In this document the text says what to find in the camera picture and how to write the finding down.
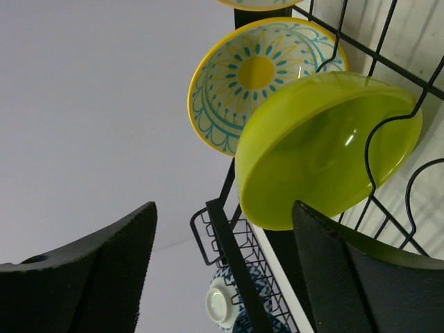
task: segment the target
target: wire basket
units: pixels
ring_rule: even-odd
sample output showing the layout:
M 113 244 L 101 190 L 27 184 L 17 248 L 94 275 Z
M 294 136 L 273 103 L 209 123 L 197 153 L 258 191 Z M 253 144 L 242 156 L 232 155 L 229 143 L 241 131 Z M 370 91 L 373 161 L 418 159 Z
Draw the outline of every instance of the wire basket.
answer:
M 284 323 L 292 332 L 299 332 L 250 223 L 245 219 L 238 219 L 235 223 L 229 221 L 229 223 L 233 227 L 232 233 L 236 238 L 237 245 L 245 263 L 257 267 L 266 279 L 266 283 L 270 286 L 272 303 L 270 313 Z M 226 266 L 227 262 L 219 247 L 219 242 L 214 233 L 206 208 L 200 210 L 193 216 L 191 219 L 191 228 L 199 244 L 205 263 L 208 266 L 214 264 L 218 268 Z M 232 283 L 226 279 L 224 279 L 224 282 L 227 286 L 232 285 Z M 231 302 L 233 305 L 241 304 L 240 294 L 236 293 L 233 295 Z

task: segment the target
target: white wall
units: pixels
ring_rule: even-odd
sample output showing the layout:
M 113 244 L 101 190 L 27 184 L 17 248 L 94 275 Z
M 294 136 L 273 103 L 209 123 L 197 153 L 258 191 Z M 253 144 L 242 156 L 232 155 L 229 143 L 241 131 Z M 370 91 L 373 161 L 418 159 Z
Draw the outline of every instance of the white wall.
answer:
M 191 238 L 230 158 L 187 116 L 200 59 L 234 26 L 215 1 L 0 1 L 0 262 L 149 200 L 155 247 Z
M 151 255 L 136 333 L 221 330 L 205 312 L 215 266 L 207 267 L 191 239 Z

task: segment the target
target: yellow flower design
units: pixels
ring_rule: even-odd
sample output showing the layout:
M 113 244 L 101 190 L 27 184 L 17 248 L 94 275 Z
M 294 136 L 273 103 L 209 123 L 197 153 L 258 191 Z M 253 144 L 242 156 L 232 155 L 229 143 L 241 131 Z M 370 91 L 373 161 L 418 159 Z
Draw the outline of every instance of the yellow flower design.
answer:
M 213 77 L 216 94 L 226 94 L 224 108 L 235 102 L 237 112 L 246 106 L 253 112 L 281 85 L 300 77 L 295 65 L 302 60 L 289 57 L 296 45 L 281 46 L 283 37 L 267 42 L 264 31 L 250 32 L 239 36 L 236 46 L 226 47 L 228 59 L 215 62 L 218 73 Z

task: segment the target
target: bowl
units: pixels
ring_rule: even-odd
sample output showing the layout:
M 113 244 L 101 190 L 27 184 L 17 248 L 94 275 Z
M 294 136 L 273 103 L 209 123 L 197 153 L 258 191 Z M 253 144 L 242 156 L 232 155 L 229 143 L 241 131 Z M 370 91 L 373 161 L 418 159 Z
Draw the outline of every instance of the bowl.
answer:
M 275 333 L 291 333 L 291 330 L 278 318 L 268 314 Z M 245 311 L 241 312 L 233 325 L 232 333 L 254 333 L 250 319 Z
M 241 208 L 263 229 L 291 230 L 291 208 L 301 200 L 333 217 L 372 189 L 364 164 L 371 130 L 410 114 L 407 91 L 350 72 L 319 73 L 289 83 L 267 99 L 242 132 L 235 159 Z M 370 170 L 377 187 L 412 152 L 422 112 L 392 121 L 373 136 Z
M 205 56 L 188 92 L 188 114 L 198 136 L 234 156 L 250 115 L 275 91 L 315 73 L 333 54 L 334 38 L 309 21 L 275 17 L 247 24 Z M 321 71 L 348 69 L 341 47 Z
M 265 10 L 277 10 L 294 5 L 302 0 L 218 0 L 219 2 L 240 10 L 261 12 Z
M 255 265 L 247 263 L 247 267 L 265 310 L 271 311 L 271 288 L 268 280 Z M 211 320 L 225 331 L 232 328 L 238 315 L 245 309 L 229 266 L 221 267 L 213 275 L 205 297 L 205 306 Z

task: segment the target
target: yellow bowl rim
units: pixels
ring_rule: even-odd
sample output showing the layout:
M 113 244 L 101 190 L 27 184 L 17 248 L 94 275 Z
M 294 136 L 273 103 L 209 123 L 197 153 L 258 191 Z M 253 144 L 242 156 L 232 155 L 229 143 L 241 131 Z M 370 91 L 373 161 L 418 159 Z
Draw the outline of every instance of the yellow bowl rim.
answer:
M 250 178 L 251 178 L 251 175 L 253 174 L 253 171 L 256 169 L 257 165 L 261 162 L 261 160 L 265 156 L 267 156 L 270 153 L 270 151 L 272 151 L 279 142 L 281 142 L 288 134 L 290 134 L 291 131 L 295 130 L 298 126 L 300 126 L 304 122 L 310 120 L 311 118 L 313 118 L 316 115 L 324 112 L 325 110 L 328 110 L 329 108 L 334 107 L 335 105 L 344 103 L 346 101 L 350 101 L 352 99 L 358 99 L 358 98 L 361 98 L 361 97 L 364 97 L 364 96 L 380 95 L 380 94 L 392 94 L 392 96 L 395 95 L 399 99 L 403 99 L 407 103 L 411 103 L 412 110 L 413 110 L 413 107 L 416 104 L 416 99 L 414 98 L 414 96 L 413 96 L 413 94 L 411 92 L 409 92 L 409 91 L 407 91 L 405 89 L 396 87 L 394 85 L 389 85 L 389 84 L 385 83 L 384 81 L 377 80 L 377 79 L 375 79 L 373 77 L 364 76 L 363 74 L 355 73 L 355 72 L 350 72 L 350 71 L 329 71 L 329 72 L 323 72 L 323 73 L 316 73 L 316 74 L 312 74 L 310 76 L 305 76 L 304 78 L 301 78 L 299 80 L 295 80 L 292 83 L 293 84 L 296 84 L 296 83 L 303 84 L 304 81 L 306 81 L 306 80 L 312 79 L 313 77 L 316 77 L 316 76 L 324 76 L 324 75 L 361 76 L 363 78 L 367 78 L 367 79 L 370 79 L 370 80 L 374 80 L 374 81 L 378 81 L 378 82 L 384 83 L 384 85 L 383 86 L 378 86 L 378 87 L 361 87 L 361 89 L 359 89 L 358 91 L 356 91 L 354 93 L 348 92 L 347 96 L 338 97 L 334 101 L 331 101 L 330 103 L 324 104 L 321 108 L 318 108 L 316 110 L 312 110 L 312 112 L 307 114 L 306 117 L 301 117 L 301 118 L 297 119 L 297 121 L 294 121 L 292 123 L 292 126 L 291 127 L 289 126 L 289 129 L 287 131 L 282 131 L 280 133 L 279 137 L 276 140 L 274 140 L 271 144 L 268 145 L 268 148 L 264 151 L 264 153 L 261 154 L 260 157 L 255 162 L 250 163 L 250 170 L 248 171 L 248 174 L 245 176 L 244 183 L 242 184 L 242 186 L 240 187 L 239 183 L 237 183 L 237 192 L 238 192 L 238 195 L 239 195 L 239 204 L 240 204 L 240 206 L 242 208 L 242 212 L 244 212 L 244 214 L 246 216 L 250 215 L 250 212 L 249 212 L 249 209 L 245 208 L 245 206 L 243 205 L 244 197 L 245 197 L 245 188 L 246 188 L 246 184 L 249 183 L 249 181 L 250 181 Z M 420 122 L 420 127 L 422 127 L 422 109 L 418 110 L 418 112 L 416 113 L 414 118 L 418 119 L 417 121 Z M 418 143 L 419 137 L 420 137 L 420 133 L 418 133 L 418 137 L 416 138 L 415 145 Z M 411 152 L 403 158 L 403 161 L 405 161 L 410 156 Z M 237 161 L 239 161 L 239 160 L 235 159 L 234 171 L 236 171 L 236 162 Z M 401 165 L 402 165 L 402 163 L 399 164 L 398 168 L 394 169 L 393 172 L 390 175 L 393 175 L 401 167 Z M 267 230 L 282 231 L 283 229 L 276 228 L 276 229 L 267 229 Z
M 287 7 L 292 7 L 292 5 L 301 2 L 303 0 L 290 0 L 287 3 L 281 3 L 280 5 L 276 6 L 245 6 L 238 3 L 230 2 L 228 0 L 217 0 L 217 1 L 223 3 L 224 5 L 230 6 L 231 8 L 236 8 L 240 10 L 249 10 L 251 12 L 266 12 L 267 10 L 278 10 Z
M 315 24 L 311 21 L 307 21 L 305 19 L 298 19 L 296 17 L 272 17 L 269 19 L 260 19 L 259 21 L 254 21 L 252 23 L 246 24 L 245 26 L 242 26 L 239 29 L 236 29 L 234 31 L 232 31 L 231 33 L 229 33 L 228 35 L 226 35 L 222 40 L 219 41 L 219 43 L 217 43 L 216 45 L 214 45 L 209 51 L 208 53 L 205 55 L 205 57 L 200 61 L 198 67 L 196 68 L 193 77 L 191 79 L 191 82 L 189 84 L 189 88 L 188 88 L 188 97 L 187 97 L 187 107 L 188 107 L 188 118 L 189 118 L 189 122 L 191 123 L 191 125 L 193 126 L 194 132 L 196 132 L 196 134 L 200 137 L 200 139 L 202 141 L 204 141 L 208 146 L 210 146 L 211 148 L 213 148 L 215 151 L 218 151 L 222 154 L 234 157 L 234 154 L 226 152 L 226 151 L 222 151 L 216 147 L 214 147 L 213 145 L 211 145 L 204 137 L 204 135 L 202 133 L 200 133 L 200 131 L 197 129 L 196 124 L 193 121 L 193 115 L 192 115 L 192 103 L 193 103 L 193 98 L 192 98 L 192 92 L 194 89 L 194 85 L 198 79 L 198 75 L 199 73 L 202 71 L 202 67 L 205 65 L 205 63 L 208 61 L 209 58 L 211 58 L 213 56 L 213 54 L 216 53 L 217 49 L 219 49 L 219 47 L 223 46 L 226 42 L 228 42 L 229 40 L 233 39 L 234 37 L 236 37 L 237 35 L 239 35 L 240 33 L 250 30 L 251 28 L 254 28 L 256 26 L 260 26 L 262 24 L 271 24 L 271 23 L 276 23 L 276 22 L 294 22 L 294 23 L 303 23 L 306 24 L 308 26 L 311 26 L 312 28 L 318 29 L 319 31 L 321 31 L 322 33 L 324 33 L 328 38 L 331 38 L 332 41 L 335 41 L 335 37 L 333 36 L 333 34 L 331 34 L 327 29 L 323 28 L 322 26 L 319 26 L 318 24 Z M 341 55 L 341 57 L 343 58 L 344 61 L 344 69 L 345 71 L 348 71 L 348 59 L 345 56 L 345 52 L 342 49 L 341 45 L 338 45 L 338 52 Z

